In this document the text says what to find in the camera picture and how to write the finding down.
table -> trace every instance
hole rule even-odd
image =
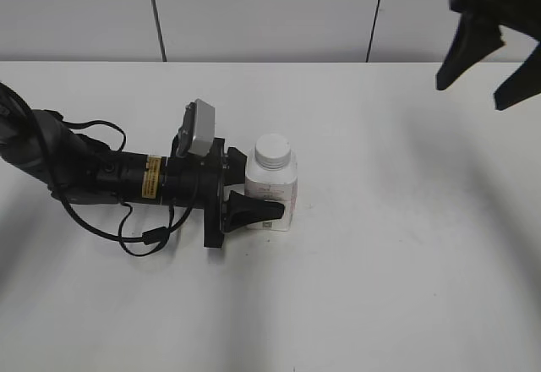
[[[166,155],[200,97],[229,145],[278,132],[299,161],[290,232],[204,249],[194,211],[144,259],[0,165],[0,369],[541,370],[541,103],[494,110],[515,64],[479,65],[447,92],[437,68],[0,63],[31,106],[117,123],[126,150]],[[124,209],[78,212],[113,231]],[[126,231],[166,219],[137,206]]]

yellow label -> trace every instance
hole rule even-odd
[[[143,176],[143,188],[141,196],[145,199],[155,199],[158,193],[158,182],[160,181],[161,158],[150,156],[146,158],[146,170]]]

cable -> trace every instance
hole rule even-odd
[[[32,110],[30,109],[28,104],[26,104],[26,101],[23,100],[23,98],[21,96],[19,96],[14,90],[12,90],[11,88],[9,88],[8,86],[6,86],[3,83],[0,83],[0,87],[2,87],[6,91],[6,93],[17,104],[17,106],[21,109],[22,113],[28,119],[29,125],[32,128],[32,130],[34,131],[34,133],[36,135],[36,138],[37,138],[38,145],[40,146],[41,154],[43,156],[43,161],[45,162],[45,168],[46,168],[47,174],[49,175],[50,184],[52,186],[52,191],[58,197],[58,199],[60,200],[60,203],[62,204],[64,210],[82,228],[89,231],[90,233],[94,233],[95,235],[98,235],[98,236],[100,236],[102,238],[105,238],[105,239],[108,239],[108,240],[111,240],[111,241],[115,241],[115,242],[120,242],[122,240],[124,243],[151,244],[151,243],[159,243],[159,242],[161,242],[164,239],[161,236],[162,234],[164,234],[164,231],[169,232],[167,234],[167,235],[169,235],[172,231],[178,229],[182,225],[182,222],[186,221],[186,218],[189,216],[189,213],[193,209],[193,206],[194,206],[194,203],[195,203],[195,198],[197,196],[197,191],[199,190],[199,171],[196,172],[197,178],[196,178],[196,183],[195,183],[195,186],[194,186],[194,194],[192,196],[192,199],[190,200],[189,207],[184,212],[183,217],[181,218],[181,220],[179,220],[177,222],[177,224],[175,224],[173,227],[166,228],[165,230],[163,230],[162,228],[157,228],[156,230],[150,230],[148,232],[144,232],[143,235],[140,236],[140,237],[123,237],[123,236],[119,237],[118,235],[113,235],[113,234],[110,234],[108,232],[104,232],[104,231],[102,231],[102,230],[100,230],[98,228],[95,228],[95,227],[91,226],[88,222],[83,220],[79,216],[79,214],[77,214],[77,212],[74,210],[74,208],[71,206],[68,199],[64,195],[63,190],[62,190],[62,188],[60,187],[60,185],[58,183],[57,176],[56,176],[56,173],[55,173],[55,170],[54,170],[54,166],[52,164],[52,159],[51,159],[51,156],[50,156],[50,153],[49,153],[46,141],[45,141],[45,137],[43,135],[43,132],[41,131],[40,124],[37,122],[36,116],[34,115]]]
[[[122,152],[122,150],[124,149],[124,146],[126,146],[126,133],[124,133],[124,131],[120,127],[118,127],[115,123],[110,123],[105,120],[92,120],[86,123],[70,123],[69,121],[62,120],[62,124],[64,124],[69,129],[87,129],[94,125],[105,125],[106,127],[109,127],[111,129],[116,129],[120,134],[122,134],[122,137],[123,137],[122,144],[117,149],[117,152]]]
[[[119,203],[120,203],[121,206],[129,208],[128,214],[126,214],[126,216],[124,216],[124,218],[122,219],[122,221],[118,225],[118,243],[120,243],[120,246],[122,247],[122,249],[124,250],[124,252],[126,254],[130,254],[131,256],[136,256],[138,258],[142,258],[143,256],[148,256],[150,254],[154,254],[155,252],[158,252],[159,250],[161,250],[163,247],[166,246],[167,241],[169,240],[168,235],[167,235],[167,238],[162,239],[153,249],[151,249],[150,251],[145,252],[143,254],[137,254],[134,251],[132,251],[131,249],[129,249],[128,246],[126,245],[125,238],[122,235],[122,229],[124,227],[124,223],[126,222],[126,220],[128,220],[128,217],[130,217],[131,214],[134,212],[134,208],[133,208],[133,206],[129,205],[128,203],[126,203],[126,202],[124,202],[122,200]],[[171,214],[169,215],[169,222],[170,223],[172,222]]]
[[[372,22],[372,30],[370,31],[369,49],[366,52],[366,61],[370,60],[370,52],[372,51],[372,42],[374,41],[375,23],[378,21],[378,14],[380,13],[381,0],[378,0],[375,6],[374,21]]]

plastic bottle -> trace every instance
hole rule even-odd
[[[297,157],[285,137],[266,134],[257,140],[246,163],[244,194],[256,199],[278,201],[286,208],[280,220],[256,222],[248,228],[289,229],[297,199]]]

white cap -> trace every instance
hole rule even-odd
[[[291,160],[291,147],[286,137],[265,134],[255,143],[255,160],[266,169],[280,169]]]

